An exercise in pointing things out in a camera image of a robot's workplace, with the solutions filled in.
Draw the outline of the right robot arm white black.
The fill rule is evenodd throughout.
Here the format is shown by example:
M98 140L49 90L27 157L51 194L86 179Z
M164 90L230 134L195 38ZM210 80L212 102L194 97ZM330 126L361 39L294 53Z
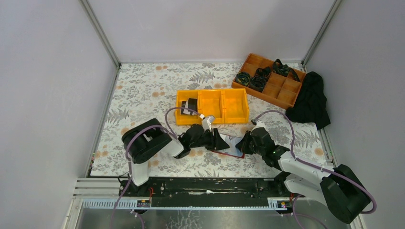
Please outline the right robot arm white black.
M247 131L235 147L244 154L259 154L268 166L280 171L275 177L276 194L285 197L291 192L316 200L343 223L351 223L372 201L348 166L322 166L299 159L291 149L275 144L263 127Z

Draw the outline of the yellow three-compartment bin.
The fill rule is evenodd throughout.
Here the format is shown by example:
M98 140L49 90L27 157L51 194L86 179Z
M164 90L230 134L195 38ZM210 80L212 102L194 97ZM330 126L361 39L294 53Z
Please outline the yellow three-compartment bin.
M188 108L197 115L181 115L181 102L188 98L198 99L198 111ZM176 93L175 120L177 125L200 124L200 114L213 115L214 124L245 124L249 119L249 105L245 89L199 89L178 90Z

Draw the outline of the grey credit card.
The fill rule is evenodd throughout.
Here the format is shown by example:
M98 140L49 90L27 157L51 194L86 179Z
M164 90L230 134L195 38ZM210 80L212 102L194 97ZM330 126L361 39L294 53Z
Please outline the grey credit card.
M191 111L188 111L188 110L185 110L183 113L185 115L197 115L195 112L191 112Z

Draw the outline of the black credit card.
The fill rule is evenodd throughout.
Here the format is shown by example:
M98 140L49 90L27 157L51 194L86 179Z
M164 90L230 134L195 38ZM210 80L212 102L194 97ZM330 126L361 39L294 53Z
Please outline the black credit card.
M194 110L194 111L198 111L198 99L197 98L188 98L187 102L186 102L186 107L188 109Z

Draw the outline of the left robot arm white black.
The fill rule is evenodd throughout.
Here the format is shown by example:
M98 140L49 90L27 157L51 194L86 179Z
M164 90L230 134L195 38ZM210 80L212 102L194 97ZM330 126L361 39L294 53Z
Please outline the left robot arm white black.
M136 196L143 196L148 191L148 163L156 154L166 153L181 159L187 156L192 148L204 147L209 151L230 148L217 128L204 129L200 124L192 124L176 139L156 118L128 130L121 140L128 160L131 179L129 188Z

